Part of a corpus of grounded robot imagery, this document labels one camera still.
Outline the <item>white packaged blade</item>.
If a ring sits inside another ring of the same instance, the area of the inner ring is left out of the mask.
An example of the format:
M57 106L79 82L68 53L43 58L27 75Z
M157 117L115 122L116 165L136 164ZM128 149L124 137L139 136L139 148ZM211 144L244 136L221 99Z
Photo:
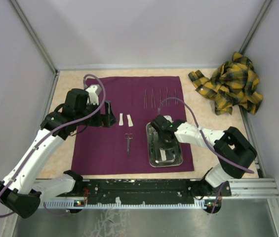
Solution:
M120 113L119 126L123 126L123 113Z
M167 160L165 150L160 150L160 157L162 162Z

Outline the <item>steel instrument tray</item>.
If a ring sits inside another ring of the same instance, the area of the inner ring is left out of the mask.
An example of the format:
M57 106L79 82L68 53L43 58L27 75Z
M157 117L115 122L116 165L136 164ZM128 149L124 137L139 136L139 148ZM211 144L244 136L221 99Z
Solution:
M162 149L162 143L156 130L150 123L146 125L147 143L149 151L149 162L152 167L170 167L179 166L183 162L181 145L175 142L171 148ZM162 162L160 157L160 150L165 150L167 160Z

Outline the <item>white packaged instrument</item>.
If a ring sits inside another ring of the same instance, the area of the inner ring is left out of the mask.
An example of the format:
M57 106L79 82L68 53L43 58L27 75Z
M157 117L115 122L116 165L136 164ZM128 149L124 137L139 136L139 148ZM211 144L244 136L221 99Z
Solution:
M132 121L131 115L126 115L126 117L127 117L127 121L128 121L128 126L133 127L133 121Z

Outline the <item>surgical scissors steel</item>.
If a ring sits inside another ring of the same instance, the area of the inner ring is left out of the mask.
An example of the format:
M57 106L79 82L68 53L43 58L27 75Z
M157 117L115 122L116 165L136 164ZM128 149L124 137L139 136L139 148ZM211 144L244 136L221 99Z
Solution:
M127 157L130 155L130 140L133 139L133 137L132 133L126 133L124 135L124 138L127 140Z

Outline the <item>purple cloth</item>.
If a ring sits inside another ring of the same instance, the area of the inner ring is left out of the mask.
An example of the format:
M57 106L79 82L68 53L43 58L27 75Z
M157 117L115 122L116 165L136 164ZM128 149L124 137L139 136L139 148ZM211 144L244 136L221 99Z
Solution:
M123 113L123 126L110 128L78 128L72 161L72 170L80 175L141 174L193 171L191 146L181 144L183 162L179 166L154 168L149 162L146 125L158 115L159 89L162 99L183 99L179 77L107 77L101 79L106 100L111 102L114 116ZM151 106L154 90L156 107ZM128 126L126 115L131 115L133 127ZM126 133L132 133L130 155L127 157Z

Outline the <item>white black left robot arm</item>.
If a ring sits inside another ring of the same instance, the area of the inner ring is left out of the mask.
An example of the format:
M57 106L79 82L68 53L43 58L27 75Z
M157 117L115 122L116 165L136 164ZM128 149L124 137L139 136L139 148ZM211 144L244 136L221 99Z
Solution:
M99 85L71 89L65 102L49 113L40 125L32 145L13 170L0 181L0 203L22 218L33 215L38 207L58 195L80 195L83 178L74 171L35 184L40 171L78 126L111 127L116 118L109 101L99 101L104 90Z

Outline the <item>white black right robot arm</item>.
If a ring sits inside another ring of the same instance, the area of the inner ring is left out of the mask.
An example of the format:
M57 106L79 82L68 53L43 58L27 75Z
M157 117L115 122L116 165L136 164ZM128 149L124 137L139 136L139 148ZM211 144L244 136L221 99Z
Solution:
M219 186L230 179L240 179L245 173L254 173L249 167L257 157L255 148L235 127L226 130L206 129L187 121L171 121L158 115L150 126L156 131L158 145L162 150L170 150L179 144L192 144L213 152L219 163L201 179L202 191L211 196Z

